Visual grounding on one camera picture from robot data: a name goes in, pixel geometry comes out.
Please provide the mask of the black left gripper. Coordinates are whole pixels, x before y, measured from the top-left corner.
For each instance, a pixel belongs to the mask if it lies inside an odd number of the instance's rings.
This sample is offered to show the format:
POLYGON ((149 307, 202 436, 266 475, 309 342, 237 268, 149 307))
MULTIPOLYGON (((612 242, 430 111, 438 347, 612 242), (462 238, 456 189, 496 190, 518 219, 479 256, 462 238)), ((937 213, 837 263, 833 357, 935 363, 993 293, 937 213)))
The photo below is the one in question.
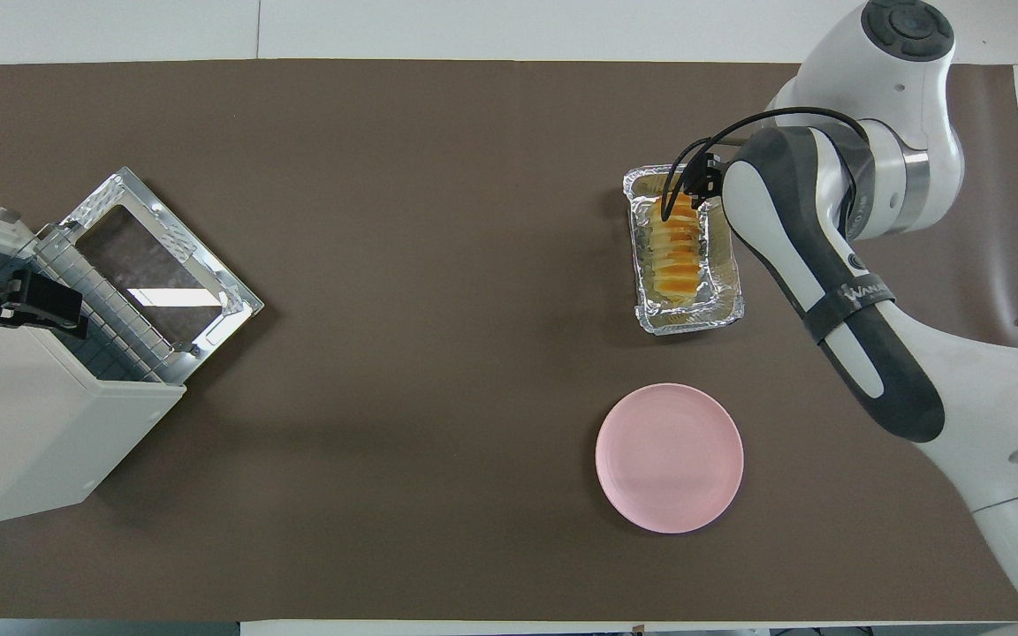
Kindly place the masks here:
POLYGON ((0 329, 47 329, 82 341, 89 319, 82 294, 36 271, 17 269, 0 279, 0 329))

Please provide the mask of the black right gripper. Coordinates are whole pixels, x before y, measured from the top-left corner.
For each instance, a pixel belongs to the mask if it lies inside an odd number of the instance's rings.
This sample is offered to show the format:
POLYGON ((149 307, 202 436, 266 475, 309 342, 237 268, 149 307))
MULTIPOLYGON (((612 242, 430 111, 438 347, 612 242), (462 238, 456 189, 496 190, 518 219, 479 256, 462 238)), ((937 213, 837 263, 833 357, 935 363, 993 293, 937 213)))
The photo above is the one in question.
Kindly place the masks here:
POLYGON ((682 192, 694 203, 704 203, 722 194, 725 163, 716 154, 695 156, 682 171, 682 192))

